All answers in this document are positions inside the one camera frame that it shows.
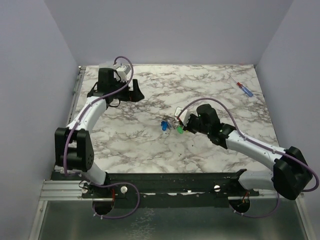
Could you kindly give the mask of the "green key tag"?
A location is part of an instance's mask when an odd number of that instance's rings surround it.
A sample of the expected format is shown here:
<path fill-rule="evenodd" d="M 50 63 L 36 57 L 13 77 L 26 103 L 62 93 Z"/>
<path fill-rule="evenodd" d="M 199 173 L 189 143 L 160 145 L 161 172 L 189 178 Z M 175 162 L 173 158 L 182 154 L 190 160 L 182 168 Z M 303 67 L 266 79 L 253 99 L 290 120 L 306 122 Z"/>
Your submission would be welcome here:
<path fill-rule="evenodd" d="M 180 134 L 183 134 L 184 130 L 181 126 L 177 127 L 176 129 Z"/>

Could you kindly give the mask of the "blue key tag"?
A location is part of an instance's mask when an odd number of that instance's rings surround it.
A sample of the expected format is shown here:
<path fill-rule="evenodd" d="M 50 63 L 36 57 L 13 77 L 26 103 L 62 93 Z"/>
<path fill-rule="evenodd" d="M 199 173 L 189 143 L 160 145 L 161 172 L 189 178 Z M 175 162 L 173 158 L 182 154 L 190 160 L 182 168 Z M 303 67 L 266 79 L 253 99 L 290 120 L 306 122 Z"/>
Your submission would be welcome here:
<path fill-rule="evenodd" d="M 161 125 L 162 131 L 165 132 L 167 130 L 167 128 L 168 128 L 168 122 L 163 120 L 160 125 Z"/>

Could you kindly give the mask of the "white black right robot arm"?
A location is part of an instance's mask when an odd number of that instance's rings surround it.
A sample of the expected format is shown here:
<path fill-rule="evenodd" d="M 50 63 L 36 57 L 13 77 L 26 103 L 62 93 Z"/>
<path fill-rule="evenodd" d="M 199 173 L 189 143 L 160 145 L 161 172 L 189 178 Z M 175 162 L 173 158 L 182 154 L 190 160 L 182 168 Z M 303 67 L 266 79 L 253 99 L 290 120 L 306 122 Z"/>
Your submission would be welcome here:
<path fill-rule="evenodd" d="M 179 120 L 184 129 L 206 135 L 224 149 L 246 155 L 267 167 L 267 171 L 240 170 L 229 189 L 240 196 L 247 190 L 275 190 L 288 200 L 295 200 L 312 179 L 307 163 L 298 148 L 271 146 L 239 131 L 235 125 L 222 123 L 210 104 L 200 105 L 197 114 L 182 113 Z"/>

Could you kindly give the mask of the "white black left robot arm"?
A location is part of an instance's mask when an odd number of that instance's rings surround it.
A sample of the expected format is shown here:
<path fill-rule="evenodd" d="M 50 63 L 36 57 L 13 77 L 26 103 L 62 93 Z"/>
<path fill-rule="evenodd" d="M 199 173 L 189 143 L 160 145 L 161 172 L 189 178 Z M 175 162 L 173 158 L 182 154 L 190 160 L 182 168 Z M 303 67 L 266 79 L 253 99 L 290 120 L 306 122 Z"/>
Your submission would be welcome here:
<path fill-rule="evenodd" d="M 112 107 L 113 100 L 136 103 L 145 98 L 137 79 L 127 76 L 130 66 L 103 67 L 98 80 L 86 95 L 86 102 L 75 119 L 54 133 L 55 165 L 65 175 L 82 175 L 93 185 L 97 196 L 106 197 L 111 190 L 108 174 L 95 163 L 91 132 L 103 113 Z"/>

